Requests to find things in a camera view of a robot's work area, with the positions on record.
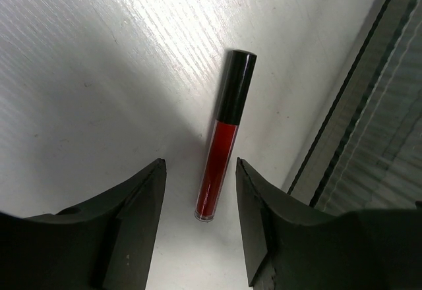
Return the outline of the red lip gloss black cap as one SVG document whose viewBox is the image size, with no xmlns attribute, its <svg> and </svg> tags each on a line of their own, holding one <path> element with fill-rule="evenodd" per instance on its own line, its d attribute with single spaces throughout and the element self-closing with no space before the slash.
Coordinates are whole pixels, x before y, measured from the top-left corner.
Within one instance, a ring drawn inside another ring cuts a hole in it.
<svg viewBox="0 0 422 290">
<path fill-rule="evenodd" d="M 233 50 L 228 54 L 222 93 L 208 151 L 195 217 L 212 221 L 243 115 L 257 56 Z"/>
</svg>

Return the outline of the clear acrylic makeup organizer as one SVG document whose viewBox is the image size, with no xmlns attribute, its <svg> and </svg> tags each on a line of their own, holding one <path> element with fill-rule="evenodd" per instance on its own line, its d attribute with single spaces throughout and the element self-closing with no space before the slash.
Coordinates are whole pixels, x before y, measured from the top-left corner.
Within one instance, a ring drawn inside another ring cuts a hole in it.
<svg viewBox="0 0 422 290">
<path fill-rule="evenodd" d="M 421 206 L 421 0 L 385 0 L 288 194 L 320 211 Z"/>
</svg>

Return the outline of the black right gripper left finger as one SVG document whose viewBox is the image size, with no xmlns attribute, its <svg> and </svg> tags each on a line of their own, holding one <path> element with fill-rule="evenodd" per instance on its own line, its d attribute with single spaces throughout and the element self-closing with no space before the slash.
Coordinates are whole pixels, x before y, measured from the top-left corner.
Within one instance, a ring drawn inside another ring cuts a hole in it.
<svg viewBox="0 0 422 290">
<path fill-rule="evenodd" d="M 1 288 L 144 289 L 165 187 L 157 159 L 57 214 L 1 214 Z"/>
</svg>

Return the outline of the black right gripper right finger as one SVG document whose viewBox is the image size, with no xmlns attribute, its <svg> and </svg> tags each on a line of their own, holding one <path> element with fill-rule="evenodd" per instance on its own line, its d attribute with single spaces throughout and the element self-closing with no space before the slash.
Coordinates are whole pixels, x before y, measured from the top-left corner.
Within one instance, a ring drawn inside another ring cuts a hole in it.
<svg viewBox="0 0 422 290">
<path fill-rule="evenodd" d="M 421 206 L 331 216 L 269 183 L 246 160 L 236 191 L 253 289 L 420 289 Z"/>
</svg>

